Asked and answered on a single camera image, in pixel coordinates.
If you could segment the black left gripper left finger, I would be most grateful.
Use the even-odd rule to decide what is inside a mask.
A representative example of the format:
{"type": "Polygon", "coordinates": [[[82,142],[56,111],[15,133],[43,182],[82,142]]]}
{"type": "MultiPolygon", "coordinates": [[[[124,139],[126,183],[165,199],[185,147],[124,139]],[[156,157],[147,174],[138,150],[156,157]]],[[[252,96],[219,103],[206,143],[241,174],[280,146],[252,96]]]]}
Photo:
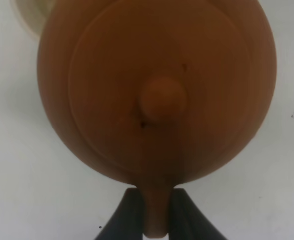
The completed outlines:
{"type": "Polygon", "coordinates": [[[142,196],[137,188],[129,188],[95,240],[142,240],[143,221],[142,196]]]}

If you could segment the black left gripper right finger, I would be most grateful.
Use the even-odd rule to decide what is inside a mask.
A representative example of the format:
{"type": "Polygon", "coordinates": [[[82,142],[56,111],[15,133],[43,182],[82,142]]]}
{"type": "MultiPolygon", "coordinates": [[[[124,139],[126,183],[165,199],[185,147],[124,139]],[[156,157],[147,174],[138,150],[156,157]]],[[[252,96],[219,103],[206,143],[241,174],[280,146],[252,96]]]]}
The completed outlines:
{"type": "Polygon", "coordinates": [[[226,240],[182,188],[171,193],[168,220],[170,240],[226,240]]]}

